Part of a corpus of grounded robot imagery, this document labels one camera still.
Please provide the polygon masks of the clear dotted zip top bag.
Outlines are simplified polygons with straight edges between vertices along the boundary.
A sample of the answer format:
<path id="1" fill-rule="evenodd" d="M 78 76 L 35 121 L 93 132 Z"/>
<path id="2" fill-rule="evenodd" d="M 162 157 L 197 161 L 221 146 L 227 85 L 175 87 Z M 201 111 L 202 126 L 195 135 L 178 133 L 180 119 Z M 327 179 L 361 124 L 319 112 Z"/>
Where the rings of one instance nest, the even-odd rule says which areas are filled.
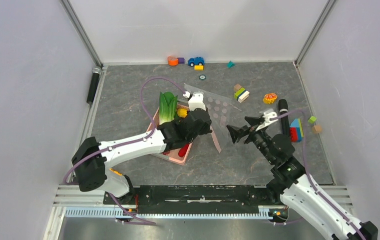
<path id="1" fill-rule="evenodd" d="M 184 89 L 192 96 L 196 93 L 203 93 L 203 103 L 211 118 L 212 140 L 215 148 L 220 153 L 228 143 L 231 142 L 226 125 L 228 124 L 231 112 L 231 100 L 207 90 L 203 90 L 188 84 L 184 84 Z"/>

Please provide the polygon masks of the green toy bok choy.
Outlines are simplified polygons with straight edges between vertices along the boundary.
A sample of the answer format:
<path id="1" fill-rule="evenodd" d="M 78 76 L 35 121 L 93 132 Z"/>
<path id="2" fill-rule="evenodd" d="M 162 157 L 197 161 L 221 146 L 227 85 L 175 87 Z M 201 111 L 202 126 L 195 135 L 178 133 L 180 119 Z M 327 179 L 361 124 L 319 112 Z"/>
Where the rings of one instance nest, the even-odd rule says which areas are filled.
<path id="1" fill-rule="evenodd" d="M 178 95 L 172 92 L 160 92 L 159 95 L 159 124 L 162 125 L 175 119 Z"/>

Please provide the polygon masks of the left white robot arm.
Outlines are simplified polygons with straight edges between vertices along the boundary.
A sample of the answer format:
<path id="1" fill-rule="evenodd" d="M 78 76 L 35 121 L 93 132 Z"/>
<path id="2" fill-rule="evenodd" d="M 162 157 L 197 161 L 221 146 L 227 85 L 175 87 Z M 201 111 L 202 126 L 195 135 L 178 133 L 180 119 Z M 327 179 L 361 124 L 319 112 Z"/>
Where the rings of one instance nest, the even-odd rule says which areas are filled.
<path id="1" fill-rule="evenodd" d="M 102 190 L 128 204 L 134 200 L 135 190 L 127 176 L 114 170 L 114 166 L 141 156 L 180 149 L 196 137 L 211 133 L 211 123 L 208 112 L 197 108 L 185 118 L 165 122 L 136 136 L 101 142 L 89 137 L 72 158 L 75 184 L 81 192 Z"/>

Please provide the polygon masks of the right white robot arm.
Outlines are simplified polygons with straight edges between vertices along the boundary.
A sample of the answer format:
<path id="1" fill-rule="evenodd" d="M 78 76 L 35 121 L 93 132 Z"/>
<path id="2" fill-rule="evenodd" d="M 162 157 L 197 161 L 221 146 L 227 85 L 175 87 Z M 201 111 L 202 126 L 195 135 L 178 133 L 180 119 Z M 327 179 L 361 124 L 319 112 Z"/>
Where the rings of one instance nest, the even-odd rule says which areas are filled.
<path id="1" fill-rule="evenodd" d="M 273 204 L 283 203 L 296 211 L 327 240 L 376 240 L 378 228 L 362 222 L 325 192 L 305 167 L 293 156 L 295 148 L 285 134 L 269 136 L 266 129 L 276 122 L 272 117 L 245 117 L 248 125 L 227 125 L 233 143 L 244 139 L 253 143 L 273 166 L 274 176 L 267 184 L 266 196 Z"/>

